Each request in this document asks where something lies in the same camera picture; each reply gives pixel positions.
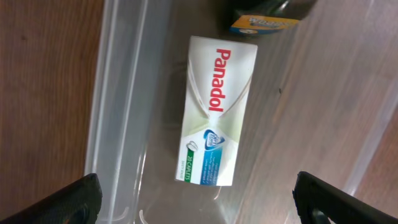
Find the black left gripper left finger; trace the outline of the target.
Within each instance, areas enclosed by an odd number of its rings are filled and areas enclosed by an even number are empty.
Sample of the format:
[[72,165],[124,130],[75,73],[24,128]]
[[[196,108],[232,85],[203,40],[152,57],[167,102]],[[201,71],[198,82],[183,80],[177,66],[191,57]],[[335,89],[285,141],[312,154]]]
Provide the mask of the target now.
[[101,210],[102,197],[98,176],[90,173],[32,206],[1,220],[1,224],[94,224]]

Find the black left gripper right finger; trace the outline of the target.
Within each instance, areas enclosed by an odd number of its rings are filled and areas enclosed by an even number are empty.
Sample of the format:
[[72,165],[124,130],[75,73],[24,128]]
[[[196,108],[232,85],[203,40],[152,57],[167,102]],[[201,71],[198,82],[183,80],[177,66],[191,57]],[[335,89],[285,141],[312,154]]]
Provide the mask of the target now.
[[301,171],[293,198],[302,224],[397,224],[397,219]]

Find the white green Panadol box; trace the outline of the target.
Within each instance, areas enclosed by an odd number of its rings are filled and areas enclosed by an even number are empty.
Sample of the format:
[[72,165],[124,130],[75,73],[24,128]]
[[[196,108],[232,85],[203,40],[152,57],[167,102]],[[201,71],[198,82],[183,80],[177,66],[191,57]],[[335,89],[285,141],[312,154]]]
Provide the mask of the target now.
[[192,36],[175,178],[230,186],[257,46]]

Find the dark bottle white cap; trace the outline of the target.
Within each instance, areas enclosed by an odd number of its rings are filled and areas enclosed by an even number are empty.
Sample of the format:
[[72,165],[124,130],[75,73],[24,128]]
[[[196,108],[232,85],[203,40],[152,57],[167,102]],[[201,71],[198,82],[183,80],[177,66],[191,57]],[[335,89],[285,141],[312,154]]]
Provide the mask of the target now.
[[229,30],[242,35],[264,35],[289,29],[306,18],[316,3],[317,0],[236,0]]

